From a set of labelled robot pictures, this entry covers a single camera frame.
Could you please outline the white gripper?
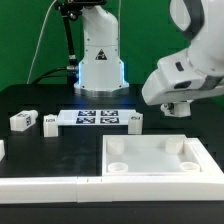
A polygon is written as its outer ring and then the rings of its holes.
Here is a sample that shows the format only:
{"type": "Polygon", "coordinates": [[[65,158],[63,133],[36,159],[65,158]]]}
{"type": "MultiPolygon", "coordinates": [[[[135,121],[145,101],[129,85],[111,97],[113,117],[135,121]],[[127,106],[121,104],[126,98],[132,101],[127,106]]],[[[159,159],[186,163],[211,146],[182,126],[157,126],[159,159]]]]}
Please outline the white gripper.
{"type": "Polygon", "coordinates": [[[224,75],[209,76],[190,63],[187,50],[161,58],[142,88],[147,105],[175,103],[224,94],[224,75]]]}

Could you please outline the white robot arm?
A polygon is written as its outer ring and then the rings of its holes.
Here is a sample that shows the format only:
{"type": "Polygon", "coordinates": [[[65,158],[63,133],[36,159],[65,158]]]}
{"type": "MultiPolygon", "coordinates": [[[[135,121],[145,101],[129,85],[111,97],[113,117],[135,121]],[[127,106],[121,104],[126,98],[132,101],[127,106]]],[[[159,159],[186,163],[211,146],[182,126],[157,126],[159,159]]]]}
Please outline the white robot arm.
{"type": "MultiPolygon", "coordinates": [[[[146,104],[224,94],[224,0],[170,0],[172,21],[190,45],[161,58],[146,80],[146,104]]],[[[93,95],[128,86],[118,56],[118,21],[100,6],[83,11],[84,58],[76,88],[93,95]]]]}

